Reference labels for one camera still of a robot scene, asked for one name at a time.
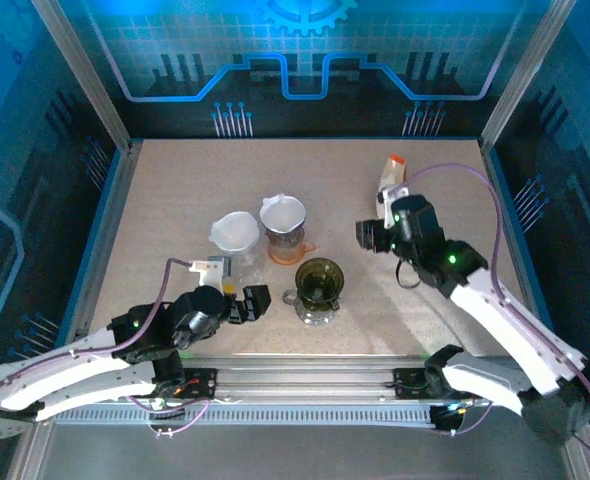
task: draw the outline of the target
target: glass panel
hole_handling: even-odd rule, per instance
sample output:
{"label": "glass panel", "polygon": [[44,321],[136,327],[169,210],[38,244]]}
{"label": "glass panel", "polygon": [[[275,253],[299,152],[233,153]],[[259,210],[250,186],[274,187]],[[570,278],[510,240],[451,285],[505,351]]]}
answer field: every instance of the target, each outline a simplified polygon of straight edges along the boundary
{"label": "glass panel", "polygon": [[590,359],[590,0],[577,3],[497,151],[555,330]]}
{"label": "glass panel", "polygon": [[31,2],[0,2],[0,363],[53,347],[114,151]]}
{"label": "glass panel", "polygon": [[134,136],[431,137],[481,133],[548,2],[82,5],[66,12]]}

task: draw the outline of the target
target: small bottle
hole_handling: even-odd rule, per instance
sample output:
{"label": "small bottle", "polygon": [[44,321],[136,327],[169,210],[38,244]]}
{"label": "small bottle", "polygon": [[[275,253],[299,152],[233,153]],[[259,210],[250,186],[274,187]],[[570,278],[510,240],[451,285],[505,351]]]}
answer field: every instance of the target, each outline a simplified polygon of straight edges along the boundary
{"label": "small bottle", "polygon": [[[384,171],[379,180],[377,192],[381,192],[382,188],[388,187],[389,185],[397,185],[405,181],[406,160],[391,153],[384,164]],[[377,209],[377,218],[384,218],[384,205],[375,200],[375,208]]]}

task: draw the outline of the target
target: black wire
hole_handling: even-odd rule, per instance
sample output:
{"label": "black wire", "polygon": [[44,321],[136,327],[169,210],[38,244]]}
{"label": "black wire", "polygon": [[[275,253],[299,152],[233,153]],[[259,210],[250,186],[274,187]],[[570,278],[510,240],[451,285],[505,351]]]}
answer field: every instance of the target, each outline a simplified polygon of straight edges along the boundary
{"label": "black wire", "polygon": [[384,386],[386,388],[406,388],[407,390],[423,390],[428,387],[428,382],[424,383],[424,385],[406,385],[404,383],[395,381],[395,382],[388,382],[385,383]]}
{"label": "black wire", "polygon": [[397,284],[404,290],[412,290],[413,288],[419,287],[419,285],[422,283],[421,280],[418,280],[417,283],[412,285],[402,285],[402,283],[399,281],[399,270],[402,268],[402,263],[404,263],[404,261],[400,259],[399,262],[397,262],[397,268],[395,269],[395,278],[397,279]]}

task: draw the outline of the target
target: wooden table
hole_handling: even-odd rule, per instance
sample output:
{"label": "wooden table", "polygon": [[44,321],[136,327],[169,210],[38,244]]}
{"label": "wooden table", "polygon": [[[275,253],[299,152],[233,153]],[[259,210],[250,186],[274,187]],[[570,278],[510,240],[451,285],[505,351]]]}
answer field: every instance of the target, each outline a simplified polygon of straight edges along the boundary
{"label": "wooden table", "polygon": [[[397,260],[361,250],[355,222],[375,216],[375,194],[385,159],[408,160],[409,174],[445,162],[484,170],[469,140],[146,140],[135,170],[91,331],[133,305],[152,302],[168,257],[206,259],[218,253],[208,241],[211,224],[246,210],[259,219],[262,199],[283,192],[308,210],[306,234],[319,248],[305,258],[328,257],[343,269],[341,310],[326,326],[309,327],[282,293],[294,288],[297,265],[267,260],[265,283],[273,303],[255,323],[224,325],[191,348],[197,354],[424,355],[447,343],[478,355],[503,349],[466,313],[424,285],[402,290]],[[490,259],[495,211],[479,180],[445,172],[412,188],[433,203],[447,237],[469,242]],[[521,293],[505,242],[500,274]],[[403,270],[402,280],[414,273]],[[174,267],[165,299],[196,286],[197,275]]]}

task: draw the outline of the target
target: glass cup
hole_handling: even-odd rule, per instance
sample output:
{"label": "glass cup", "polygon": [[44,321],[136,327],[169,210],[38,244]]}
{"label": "glass cup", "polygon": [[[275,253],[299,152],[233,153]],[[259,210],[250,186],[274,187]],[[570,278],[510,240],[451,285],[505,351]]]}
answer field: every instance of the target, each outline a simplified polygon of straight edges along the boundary
{"label": "glass cup", "polygon": [[259,212],[268,237],[268,256],[280,265],[299,262],[315,246],[304,242],[306,208],[295,197],[280,193],[264,199]]}
{"label": "glass cup", "polygon": [[312,258],[295,274],[297,290],[287,290],[284,303],[293,305],[300,320],[309,325],[329,323],[339,310],[339,294],[344,288],[344,274],[332,260]]}

